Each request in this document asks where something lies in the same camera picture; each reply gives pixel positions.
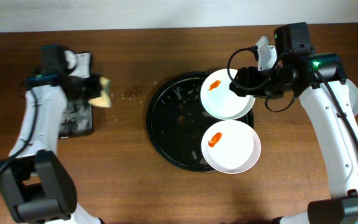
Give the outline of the yellow sponge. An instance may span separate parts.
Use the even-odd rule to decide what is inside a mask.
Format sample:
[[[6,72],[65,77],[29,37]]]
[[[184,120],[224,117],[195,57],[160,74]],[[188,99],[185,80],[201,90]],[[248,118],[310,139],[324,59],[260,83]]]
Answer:
[[[110,108],[111,97],[110,97],[110,80],[105,77],[99,78],[99,84],[101,85],[100,96],[88,100],[88,103],[92,106],[99,108]]]

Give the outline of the pinkish white plate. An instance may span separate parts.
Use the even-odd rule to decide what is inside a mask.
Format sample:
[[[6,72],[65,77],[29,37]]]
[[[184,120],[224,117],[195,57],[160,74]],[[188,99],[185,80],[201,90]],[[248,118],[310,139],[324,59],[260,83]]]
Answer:
[[[203,134],[201,152],[205,161],[225,174],[238,174],[256,164],[261,154],[259,136],[248,124],[225,120]]]

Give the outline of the light blue-grey plate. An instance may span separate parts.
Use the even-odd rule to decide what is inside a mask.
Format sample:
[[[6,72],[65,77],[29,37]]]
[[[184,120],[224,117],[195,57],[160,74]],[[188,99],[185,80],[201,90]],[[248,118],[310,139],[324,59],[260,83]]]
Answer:
[[[347,80],[346,84],[349,88],[349,100],[352,112],[356,116],[358,114],[358,88],[350,79]]]

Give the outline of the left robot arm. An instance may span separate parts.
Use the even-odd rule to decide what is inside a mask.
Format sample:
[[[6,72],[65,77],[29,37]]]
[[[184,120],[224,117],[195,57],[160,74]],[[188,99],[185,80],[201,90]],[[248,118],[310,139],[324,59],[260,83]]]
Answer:
[[[40,48],[37,72],[24,80],[26,108],[19,137],[0,160],[0,193],[16,223],[102,223],[78,204],[74,181],[57,156],[68,100],[100,96],[92,54],[62,45]]]

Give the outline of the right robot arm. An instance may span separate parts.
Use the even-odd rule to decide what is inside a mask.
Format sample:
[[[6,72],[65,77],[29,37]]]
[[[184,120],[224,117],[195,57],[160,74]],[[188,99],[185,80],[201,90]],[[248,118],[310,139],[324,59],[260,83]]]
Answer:
[[[265,101],[287,91],[299,100],[316,133],[329,179],[330,198],[310,202],[304,212],[275,223],[358,223],[358,125],[340,57],[317,54],[305,22],[274,31],[275,45],[249,48],[266,65],[240,68],[229,88],[237,96]]]

